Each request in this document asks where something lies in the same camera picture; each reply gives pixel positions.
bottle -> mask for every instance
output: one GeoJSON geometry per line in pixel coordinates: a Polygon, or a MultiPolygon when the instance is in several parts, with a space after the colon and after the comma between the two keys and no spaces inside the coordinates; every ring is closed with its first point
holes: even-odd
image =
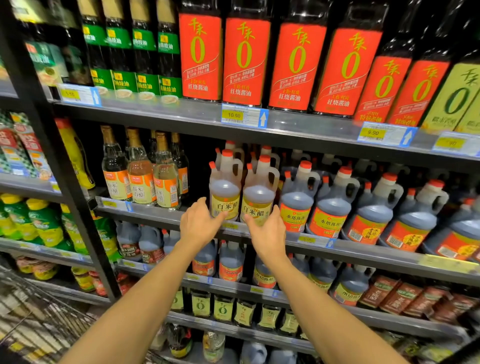
{"type": "Polygon", "coordinates": [[[169,233],[165,229],[162,229],[162,234],[163,234],[163,251],[165,255],[168,255],[171,253],[171,251],[175,247],[175,244],[177,243],[177,241],[180,240],[180,232],[170,230],[170,233],[169,233]]]}
{"type": "Polygon", "coordinates": [[[174,103],[182,97],[182,79],[177,11],[172,0],[157,0],[158,67],[163,103],[174,103]]]}
{"type": "Polygon", "coordinates": [[[179,25],[183,96],[219,102],[223,76],[220,3],[182,1],[179,25]]]}
{"type": "Polygon", "coordinates": [[[178,133],[172,133],[172,157],[179,171],[180,195],[182,198],[186,198],[188,197],[188,190],[190,188],[190,179],[188,174],[190,164],[185,152],[183,151],[183,146],[180,141],[180,134],[178,133]]]}
{"type": "Polygon", "coordinates": [[[92,86],[83,34],[74,15],[77,7],[68,0],[50,0],[48,5],[56,24],[55,37],[65,59],[69,82],[92,86]]]}
{"type": "Polygon", "coordinates": [[[365,271],[369,267],[355,264],[353,267],[349,263],[342,270],[338,282],[330,288],[330,296],[347,306],[356,306],[357,301],[368,289],[368,280],[375,272],[375,268],[369,268],[369,274],[365,271]]]}
{"type": "Polygon", "coordinates": [[[165,133],[156,132],[156,164],[154,168],[156,203],[168,210],[178,210],[179,171],[168,149],[165,133]]]}
{"type": "Polygon", "coordinates": [[[91,190],[95,187],[95,181],[88,169],[86,154],[81,140],[77,136],[68,118],[55,118],[55,123],[59,129],[61,139],[67,150],[70,162],[72,162],[73,170],[75,171],[80,186],[91,190]]]}
{"type": "Polygon", "coordinates": [[[308,278],[322,290],[327,292],[336,278],[337,269],[340,264],[335,266],[331,259],[324,259],[318,256],[310,262],[310,274],[308,278]]]}
{"type": "Polygon", "coordinates": [[[324,183],[317,193],[314,213],[307,222],[306,230],[309,234],[336,238],[342,229],[347,215],[352,208],[360,183],[351,177],[352,168],[341,167],[335,176],[333,186],[324,183]],[[347,197],[347,186],[354,185],[353,193],[347,197]]]}
{"type": "Polygon", "coordinates": [[[222,359],[225,350],[225,335],[205,331],[203,337],[204,358],[208,363],[216,363],[222,359]]]}
{"type": "Polygon", "coordinates": [[[240,282],[243,275],[245,254],[241,251],[239,244],[237,242],[226,243],[222,240],[219,258],[218,276],[224,280],[240,282]]]}
{"type": "Polygon", "coordinates": [[[308,260],[305,260],[305,254],[295,253],[290,260],[293,266],[304,276],[308,277],[310,275],[310,267],[308,266],[308,260]]]}
{"type": "Polygon", "coordinates": [[[306,160],[300,162],[294,182],[291,182],[290,171],[285,171],[286,180],[280,197],[280,215],[287,228],[287,240],[296,240],[299,233],[303,232],[313,205],[313,196],[320,184],[320,176],[316,172],[311,172],[311,169],[311,162],[306,160]],[[311,190],[308,184],[310,178],[315,179],[311,190]]]}
{"type": "Polygon", "coordinates": [[[68,82],[50,11],[39,0],[12,1],[12,10],[41,84],[56,86],[68,82]]]}
{"type": "Polygon", "coordinates": [[[268,358],[268,364],[296,364],[297,353],[292,350],[273,349],[268,358]]]}
{"type": "Polygon", "coordinates": [[[436,231],[423,244],[427,254],[467,260],[480,246],[480,197],[471,212],[460,211],[448,225],[436,231]]]}
{"type": "Polygon", "coordinates": [[[37,177],[37,171],[33,166],[24,146],[15,133],[13,122],[8,113],[0,110],[0,149],[7,159],[10,169],[17,176],[37,177]]]}
{"type": "Polygon", "coordinates": [[[384,173],[369,201],[362,202],[342,229],[345,240],[375,245],[385,226],[393,217],[393,208],[403,194],[403,187],[396,184],[396,175],[384,173]],[[389,202],[389,196],[395,192],[389,202]]]}
{"type": "Polygon", "coordinates": [[[261,106],[271,15],[267,0],[232,1],[225,29],[224,102],[261,106]]]}
{"type": "Polygon", "coordinates": [[[102,4],[107,24],[115,96],[123,100],[135,100],[138,92],[135,60],[130,27],[125,21],[122,3],[120,0],[102,0],[102,4]]]}
{"type": "Polygon", "coordinates": [[[170,353],[174,358],[184,358],[192,350],[192,333],[190,328],[185,326],[168,323],[167,341],[170,353]]]}
{"type": "Polygon", "coordinates": [[[5,204],[0,199],[0,234],[7,239],[20,240],[22,233],[17,230],[10,215],[5,211],[5,204]]]}
{"type": "Polygon", "coordinates": [[[152,162],[152,168],[155,167],[155,164],[156,164],[156,157],[155,157],[155,153],[156,153],[156,134],[155,134],[155,130],[150,130],[150,139],[148,139],[148,144],[150,146],[150,148],[148,149],[148,159],[150,160],[150,162],[152,162]]]}
{"type": "Polygon", "coordinates": [[[151,226],[142,225],[140,231],[142,235],[138,241],[138,247],[142,253],[142,261],[145,264],[155,265],[165,256],[160,230],[151,226]]]}
{"type": "Polygon", "coordinates": [[[100,126],[103,134],[102,170],[108,193],[114,200],[132,201],[132,189],[128,179],[128,161],[115,140],[112,128],[100,126]]]}
{"type": "Polygon", "coordinates": [[[115,221],[115,223],[117,224],[117,240],[123,259],[140,262],[142,252],[138,246],[138,241],[142,233],[139,226],[128,221],[115,221]]]}
{"type": "Polygon", "coordinates": [[[10,116],[13,120],[13,129],[25,146],[30,160],[35,161],[32,165],[36,168],[38,178],[50,181],[52,187],[58,186],[27,115],[23,112],[10,112],[10,116]]]}
{"type": "Polygon", "coordinates": [[[379,239],[379,245],[414,252],[427,234],[437,225],[437,214],[448,200],[442,191],[444,183],[430,180],[407,207],[388,225],[379,239]]]}
{"type": "Polygon", "coordinates": [[[247,170],[240,221],[244,222],[243,217],[249,214],[258,226],[262,226],[272,212],[280,172],[275,167],[270,167],[270,157],[267,155],[260,156],[255,174],[251,163],[247,163],[247,170]],[[270,173],[274,176],[273,183],[270,183],[268,178],[270,173]]]}
{"type": "Polygon", "coordinates": [[[147,0],[130,0],[132,42],[138,98],[155,101],[160,96],[158,83],[158,51],[147,0]]]}
{"type": "Polygon", "coordinates": [[[77,1],[82,15],[84,39],[93,84],[102,97],[111,97],[114,90],[112,65],[99,0],[77,1]]]}
{"type": "Polygon", "coordinates": [[[89,255],[88,249],[85,245],[85,242],[82,236],[80,235],[80,232],[78,231],[77,224],[73,219],[70,209],[66,204],[60,204],[60,208],[62,211],[62,214],[61,214],[62,225],[67,231],[68,236],[70,236],[70,240],[73,243],[73,248],[79,254],[89,255]]]}
{"type": "Polygon", "coordinates": [[[130,140],[128,177],[132,188],[133,202],[144,205],[155,205],[156,194],[152,162],[148,160],[147,152],[140,142],[137,128],[127,129],[130,140]]]}
{"type": "Polygon", "coordinates": [[[365,85],[380,38],[388,5],[380,1],[352,1],[334,31],[313,111],[353,115],[365,85]]]}
{"type": "Polygon", "coordinates": [[[74,251],[72,243],[64,240],[60,216],[56,210],[48,206],[48,201],[29,198],[26,204],[30,209],[28,217],[38,231],[38,235],[45,246],[74,251]]]}
{"type": "Polygon", "coordinates": [[[28,206],[25,201],[15,194],[2,194],[0,198],[5,205],[5,211],[14,222],[17,230],[22,234],[21,239],[29,243],[43,245],[38,231],[28,217],[28,206]]]}
{"type": "Polygon", "coordinates": [[[278,36],[269,107],[307,111],[331,4],[327,0],[289,1],[278,36]]]}
{"type": "Polygon", "coordinates": [[[385,122],[416,48],[414,22],[422,0],[408,2],[396,34],[380,50],[362,91],[354,120],[385,122]]]}
{"type": "Polygon", "coordinates": [[[214,162],[210,162],[210,211],[213,217],[223,211],[228,211],[227,220],[236,220],[239,213],[240,188],[243,163],[240,159],[233,159],[233,151],[224,149],[220,171],[216,170],[214,162]],[[238,175],[233,173],[233,166],[237,165],[238,175]]]}
{"type": "Polygon", "coordinates": [[[274,288],[276,286],[275,277],[258,255],[255,258],[252,282],[263,288],[274,288]]]}
{"type": "Polygon", "coordinates": [[[245,340],[241,347],[240,362],[242,364],[264,364],[267,354],[265,345],[245,340]]]}
{"type": "Polygon", "coordinates": [[[195,256],[192,261],[192,271],[201,276],[212,277],[215,274],[216,249],[212,240],[195,256]]]}

red label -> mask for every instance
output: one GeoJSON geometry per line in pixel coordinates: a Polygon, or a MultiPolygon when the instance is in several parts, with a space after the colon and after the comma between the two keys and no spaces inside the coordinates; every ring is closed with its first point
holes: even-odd
{"type": "Polygon", "coordinates": [[[381,37],[375,30],[335,31],[315,111],[353,115],[381,37]]]}
{"type": "Polygon", "coordinates": [[[0,146],[18,148],[18,144],[12,130],[7,128],[0,130],[0,146]]]}
{"type": "Polygon", "coordinates": [[[391,314],[399,315],[422,292],[422,288],[402,283],[380,304],[380,308],[391,314]]]}
{"type": "Polygon", "coordinates": [[[422,317],[428,313],[434,304],[448,293],[437,287],[427,287],[403,312],[406,315],[422,317]]]}
{"type": "Polygon", "coordinates": [[[230,280],[232,282],[238,282],[243,274],[243,266],[236,269],[228,268],[220,263],[218,268],[218,275],[221,279],[230,280]]]}
{"type": "Polygon", "coordinates": [[[397,221],[385,242],[392,248],[414,252],[429,232],[397,221]]]}
{"type": "Polygon", "coordinates": [[[454,293],[449,297],[449,300],[446,300],[439,306],[436,306],[435,312],[430,317],[430,320],[445,322],[447,324],[455,324],[457,317],[468,311],[478,302],[480,302],[480,299],[478,298],[467,297],[462,294],[454,293]]]}
{"type": "Polygon", "coordinates": [[[387,117],[388,123],[417,126],[448,65],[448,62],[414,62],[387,117]]]}
{"type": "Polygon", "coordinates": [[[411,62],[410,58],[376,57],[353,119],[385,122],[411,62]]]}
{"type": "Polygon", "coordinates": [[[377,308],[378,305],[399,282],[399,279],[391,279],[385,276],[379,276],[375,280],[375,283],[371,284],[368,291],[366,291],[360,298],[360,303],[366,306],[377,308]]]}
{"type": "Polygon", "coordinates": [[[222,20],[179,14],[183,95],[220,100],[222,96],[222,20]]]}
{"type": "Polygon", "coordinates": [[[346,215],[330,215],[316,207],[308,227],[315,235],[336,238],[346,218],[346,215]]]}
{"type": "Polygon", "coordinates": [[[281,25],[269,106],[294,110],[308,108],[325,33],[326,27],[320,25],[281,25]]]}
{"type": "Polygon", "coordinates": [[[348,237],[359,243],[375,245],[386,225],[386,222],[374,222],[357,215],[348,231],[348,237]]]}
{"type": "Polygon", "coordinates": [[[439,245],[436,253],[447,258],[467,260],[476,252],[479,244],[480,241],[478,240],[467,238],[452,231],[439,245]]]}
{"type": "Polygon", "coordinates": [[[269,40],[269,21],[227,19],[224,101],[244,105],[261,104],[269,40]]]}
{"type": "Polygon", "coordinates": [[[215,260],[208,263],[192,261],[192,271],[201,276],[212,276],[215,273],[215,260]]]}

red label with green zero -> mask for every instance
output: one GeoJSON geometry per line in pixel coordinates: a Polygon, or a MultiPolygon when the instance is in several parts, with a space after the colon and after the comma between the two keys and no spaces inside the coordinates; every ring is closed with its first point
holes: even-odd
{"type": "Polygon", "coordinates": [[[269,21],[227,19],[224,101],[244,105],[261,104],[269,40],[269,21]]]}
{"type": "Polygon", "coordinates": [[[269,106],[306,110],[326,27],[283,23],[275,56],[269,106]]]}
{"type": "Polygon", "coordinates": [[[387,117],[389,124],[417,126],[447,71],[448,62],[416,61],[387,117]]]}
{"type": "Polygon", "coordinates": [[[353,115],[382,32],[340,28],[335,31],[314,110],[353,115]]]}
{"type": "Polygon", "coordinates": [[[180,14],[183,95],[220,100],[222,96],[222,20],[216,16],[180,14]]]}
{"type": "Polygon", "coordinates": [[[411,61],[410,58],[375,58],[354,120],[385,122],[411,61]]]}

soy sauce bottle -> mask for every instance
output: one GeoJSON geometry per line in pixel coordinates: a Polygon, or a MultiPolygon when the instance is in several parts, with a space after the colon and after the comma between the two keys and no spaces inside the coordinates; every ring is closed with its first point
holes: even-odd
{"type": "Polygon", "coordinates": [[[225,34],[224,102],[261,105],[271,13],[267,0],[232,1],[225,34]]]}
{"type": "Polygon", "coordinates": [[[335,30],[313,112],[353,116],[368,71],[377,52],[388,5],[381,1],[352,1],[335,30]]]}
{"type": "Polygon", "coordinates": [[[270,108],[307,111],[331,3],[327,0],[290,0],[288,14],[280,26],[268,102],[270,108]]]}
{"type": "Polygon", "coordinates": [[[179,13],[183,96],[222,99],[223,31],[219,0],[182,0],[179,13]]]}
{"type": "Polygon", "coordinates": [[[102,4],[107,24],[115,96],[124,100],[135,99],[138,89],[131,30],[124,19],[121,0],[102,0],[102,4]]]}
{"type": "Polygon", "coordinates": [[[450,0],[434,34],[425,33],[414,61],[388,114],[389,124],[418,126],[454,55],[464,0],[450,0]]]}
{"type": "Polygon", "coordinates": [[[397,33],[375,57],[354,120],[385,122],[412,62],[415,50],[413,25],[421,3],[422,0],[409,1],[397,33]]]}
{"type": "Polygon", "coordinates": [[[132,42],[135,56],[135,71],[138,98],[143,101],[155,100],[160,96],[158,84],[158,52],[150,22],[147,0],[130,0],[132,12],[132,42]]]}
{"type": "Polygon", "coordinates": [[[102,96],[113,92],[110,51],[99,0],[78,0],[93,84],[102,96]]]}
{"type": "Polygon", "coordinates": [[[163,102],[175,102],[182,97],[179,25],[172,0],[157,0],[158,66],[160,93],[163,102]]]}

price tag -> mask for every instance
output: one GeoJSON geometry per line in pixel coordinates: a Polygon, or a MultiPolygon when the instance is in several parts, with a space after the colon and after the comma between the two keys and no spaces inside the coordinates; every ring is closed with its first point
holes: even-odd
{"type": "Polygon", "coordinates": [[[133,205],[129,201],[112,200],[111,198],[102,197],[102,205],[120,211],[133,212],[133,205]]]}
{"type": "Polygon", "coordinates": [[[231,104],[222,104],[222,123],[249,128],[265,129],[268,110],[231,104]]]}
{"type": "Polygon", "coordinates": [[[443,132],[432,147],[433,151],[480,157],[480,135],[443,132]]]}
{"type": "Polygon", "coordinates": [[[63,102],[77,105],[102,106],[102,100],[96,87],[58,84],[60,97],[63,102]]]}
{"type": "Polygon", "coordinates": [[[480,274],[480,266],[477,263],[447,258],[444,256],[425,254],[422,258],[420,258],[419,265],[424,267],[450,270],[458,273],[470,274],[475,272],[476,274],[480,274]]]}
{"type": "Polygon", "coordinates": [[[357,140],[364,143],[406,148],[412,142],[417,130],[418,128],[413,126],[382,124],[366,121],[363,123],[357,140]]]}
{"type": "Polygon", "coordinates": [[[232,224],[231,222],[224,222],[222,224],[222,227],[224,229],[228,229],[228,230],[238,230],[239,229],[239,226],[237,224],[232,224]]]}

